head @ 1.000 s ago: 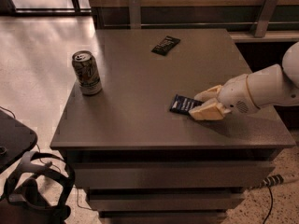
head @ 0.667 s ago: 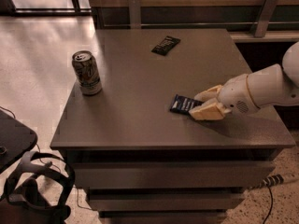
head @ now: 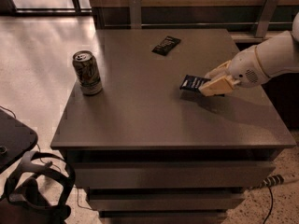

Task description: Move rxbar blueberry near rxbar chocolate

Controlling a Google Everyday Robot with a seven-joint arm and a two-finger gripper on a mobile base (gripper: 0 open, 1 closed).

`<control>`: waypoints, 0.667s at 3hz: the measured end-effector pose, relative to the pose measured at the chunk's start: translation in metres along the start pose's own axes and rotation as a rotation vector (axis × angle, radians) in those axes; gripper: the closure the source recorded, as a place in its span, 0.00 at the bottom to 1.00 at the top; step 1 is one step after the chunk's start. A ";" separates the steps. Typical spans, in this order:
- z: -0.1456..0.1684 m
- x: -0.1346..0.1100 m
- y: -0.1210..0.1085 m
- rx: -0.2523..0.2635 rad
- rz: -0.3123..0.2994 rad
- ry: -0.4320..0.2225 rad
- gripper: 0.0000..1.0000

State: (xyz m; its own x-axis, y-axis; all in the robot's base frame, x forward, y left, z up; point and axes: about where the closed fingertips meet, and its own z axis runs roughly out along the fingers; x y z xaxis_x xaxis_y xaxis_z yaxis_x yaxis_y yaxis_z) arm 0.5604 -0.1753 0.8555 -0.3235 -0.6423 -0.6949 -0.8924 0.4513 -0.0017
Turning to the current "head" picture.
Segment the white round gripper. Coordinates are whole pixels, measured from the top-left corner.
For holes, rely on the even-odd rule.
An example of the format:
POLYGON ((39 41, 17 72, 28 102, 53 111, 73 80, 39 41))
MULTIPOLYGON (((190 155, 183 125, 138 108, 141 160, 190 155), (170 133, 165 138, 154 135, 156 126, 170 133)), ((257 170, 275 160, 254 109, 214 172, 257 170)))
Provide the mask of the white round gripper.
POLYGON ((237 85, 251 88, 270 80, 260 65, 256 46, 240 51, 231 61, 206 73, 205 78, 211 79, 199 87, 205 97, 231 93, 237 85))

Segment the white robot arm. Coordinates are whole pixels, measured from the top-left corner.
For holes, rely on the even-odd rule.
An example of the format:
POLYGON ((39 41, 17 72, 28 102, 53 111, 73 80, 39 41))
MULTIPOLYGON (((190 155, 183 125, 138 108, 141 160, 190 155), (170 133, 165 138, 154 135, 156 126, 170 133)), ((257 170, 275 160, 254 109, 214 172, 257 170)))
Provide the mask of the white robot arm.
POLYGON ((299 72, 299 13, 292 31, 285 31, 268 40, 238 52, 234 58, 210 72, 208 82, 199 87, 204 96, 230 93, 237 87, 252 88, 271 78, 299 72))

